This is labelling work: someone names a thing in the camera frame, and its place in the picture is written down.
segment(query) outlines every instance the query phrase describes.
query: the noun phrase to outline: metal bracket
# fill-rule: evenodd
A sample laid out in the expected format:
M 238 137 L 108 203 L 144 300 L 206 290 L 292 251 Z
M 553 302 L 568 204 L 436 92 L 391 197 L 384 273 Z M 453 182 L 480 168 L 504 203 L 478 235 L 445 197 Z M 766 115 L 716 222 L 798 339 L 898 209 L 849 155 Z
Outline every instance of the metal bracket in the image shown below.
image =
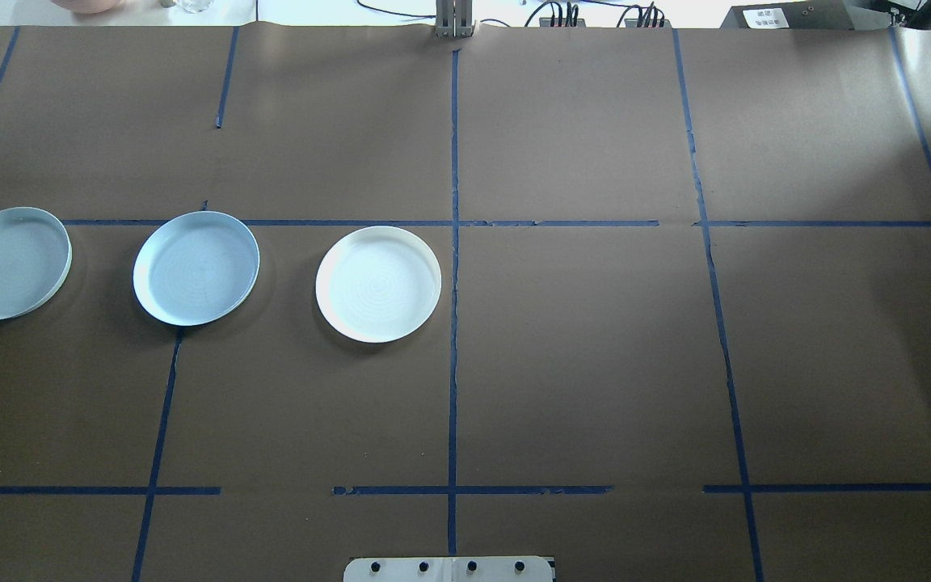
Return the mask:
M 343 582 L 555 582 L 553 564 L 538 556 L 355 559 Z
M 436 0 L 435 33 L 442 38 L 473 36 L 473 0 Z

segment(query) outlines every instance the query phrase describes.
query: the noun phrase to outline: plate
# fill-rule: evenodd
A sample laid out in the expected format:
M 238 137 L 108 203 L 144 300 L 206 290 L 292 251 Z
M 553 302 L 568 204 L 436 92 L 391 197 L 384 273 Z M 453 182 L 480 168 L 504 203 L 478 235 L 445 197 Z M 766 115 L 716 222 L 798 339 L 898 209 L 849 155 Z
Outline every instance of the plate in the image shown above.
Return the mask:
M 70 236 L 41 209 L 0 210 L 0 319 L 40 308 L 70 272 Z
M 392 342 L 424 324 L 440 298 L 440 263 L 421 238 L 369 227 L 333 244 L 314 280 L 322 316 L 340 334 Z
M 200 325 L 236 309 L 261 268 L 254 233 L 229 214 L 182 214 L 158 228 L 136 258 L 132 282 L 149 314 Z

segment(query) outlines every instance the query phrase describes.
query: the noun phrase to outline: brown table surface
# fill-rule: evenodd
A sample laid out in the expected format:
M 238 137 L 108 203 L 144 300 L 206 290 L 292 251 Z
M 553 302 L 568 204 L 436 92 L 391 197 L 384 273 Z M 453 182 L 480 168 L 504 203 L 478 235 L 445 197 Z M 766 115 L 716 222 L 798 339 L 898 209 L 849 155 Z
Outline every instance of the brown table surface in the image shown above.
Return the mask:
M 168 327 L 204 204 L 261 275 Z M 23 205 L 74 265 L 0 322 L 0 581 L 931 580 L 931 33 L 3 28 Z M 444 276 L 382 346 L 314 302 L 373 224 Z

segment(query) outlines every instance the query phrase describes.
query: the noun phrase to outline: white label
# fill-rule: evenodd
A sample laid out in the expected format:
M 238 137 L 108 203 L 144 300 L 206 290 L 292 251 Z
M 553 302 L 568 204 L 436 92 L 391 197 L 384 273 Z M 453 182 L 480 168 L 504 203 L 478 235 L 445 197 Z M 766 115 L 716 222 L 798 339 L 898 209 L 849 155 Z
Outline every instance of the white label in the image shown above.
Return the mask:
M 757 8 L 754 11 L 742 11 L 749 28 L 788 28 L 786 13 L 781 8 Z

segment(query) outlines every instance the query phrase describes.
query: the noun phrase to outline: cable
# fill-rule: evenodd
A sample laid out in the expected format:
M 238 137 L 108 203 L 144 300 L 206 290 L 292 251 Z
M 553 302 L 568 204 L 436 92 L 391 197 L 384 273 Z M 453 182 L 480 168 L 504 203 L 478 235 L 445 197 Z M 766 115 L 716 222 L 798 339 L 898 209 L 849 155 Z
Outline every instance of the cable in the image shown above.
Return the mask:
M 384 15 L 395 15 L 395 16 L 407 16 L 410 19 L 435 19 L 436 15 L 407 15 L 404 12 L 393 12 L 393 11 L 384 11 L 383 8 L 376 8 L 375 6 L 369 6 L 361 0 L 354 0 L 362 8 L 368 8 L 370 11 L 383 12 Z
M 545 0 L 544 2 L 541 2 L 539 7 L 533 8 L 533 12 L 531 12 L 531 15 L 527 19 L 527 23 L 524 24 L 524 28 L 527 28 L 529 23 L 531 23 L 533 16 L 536 16 L 538 12 L 541 11 L 541 8 L 546 7 L 547 5 L 551 5 L 551 21 L 553 21 L 553 23 L 555 22 L 555 18 L 557 18 L 557 16 L 559 19 L 562 19 L 562 4 L 555 2 L 555 0 Z
M 649 4 L 646 8 L 646 18 L 638 19 L 639 28 L 649 28 L 651 19 L 656 15 L 656 2 Z
M 642 22 L 642 7 L 638 6 L 637 4 L 632 4 L 624 9 L 623 15 L 620 15 L 620 19 L 617 21 L 617 28 L 620 28 L 620 25 L 624 23 L 624 16 L 627 15 L 627 12 L 631 12 L 632 10 L 634 10 L 634 8 L 637 8 L 638 10 L 638 21 Z

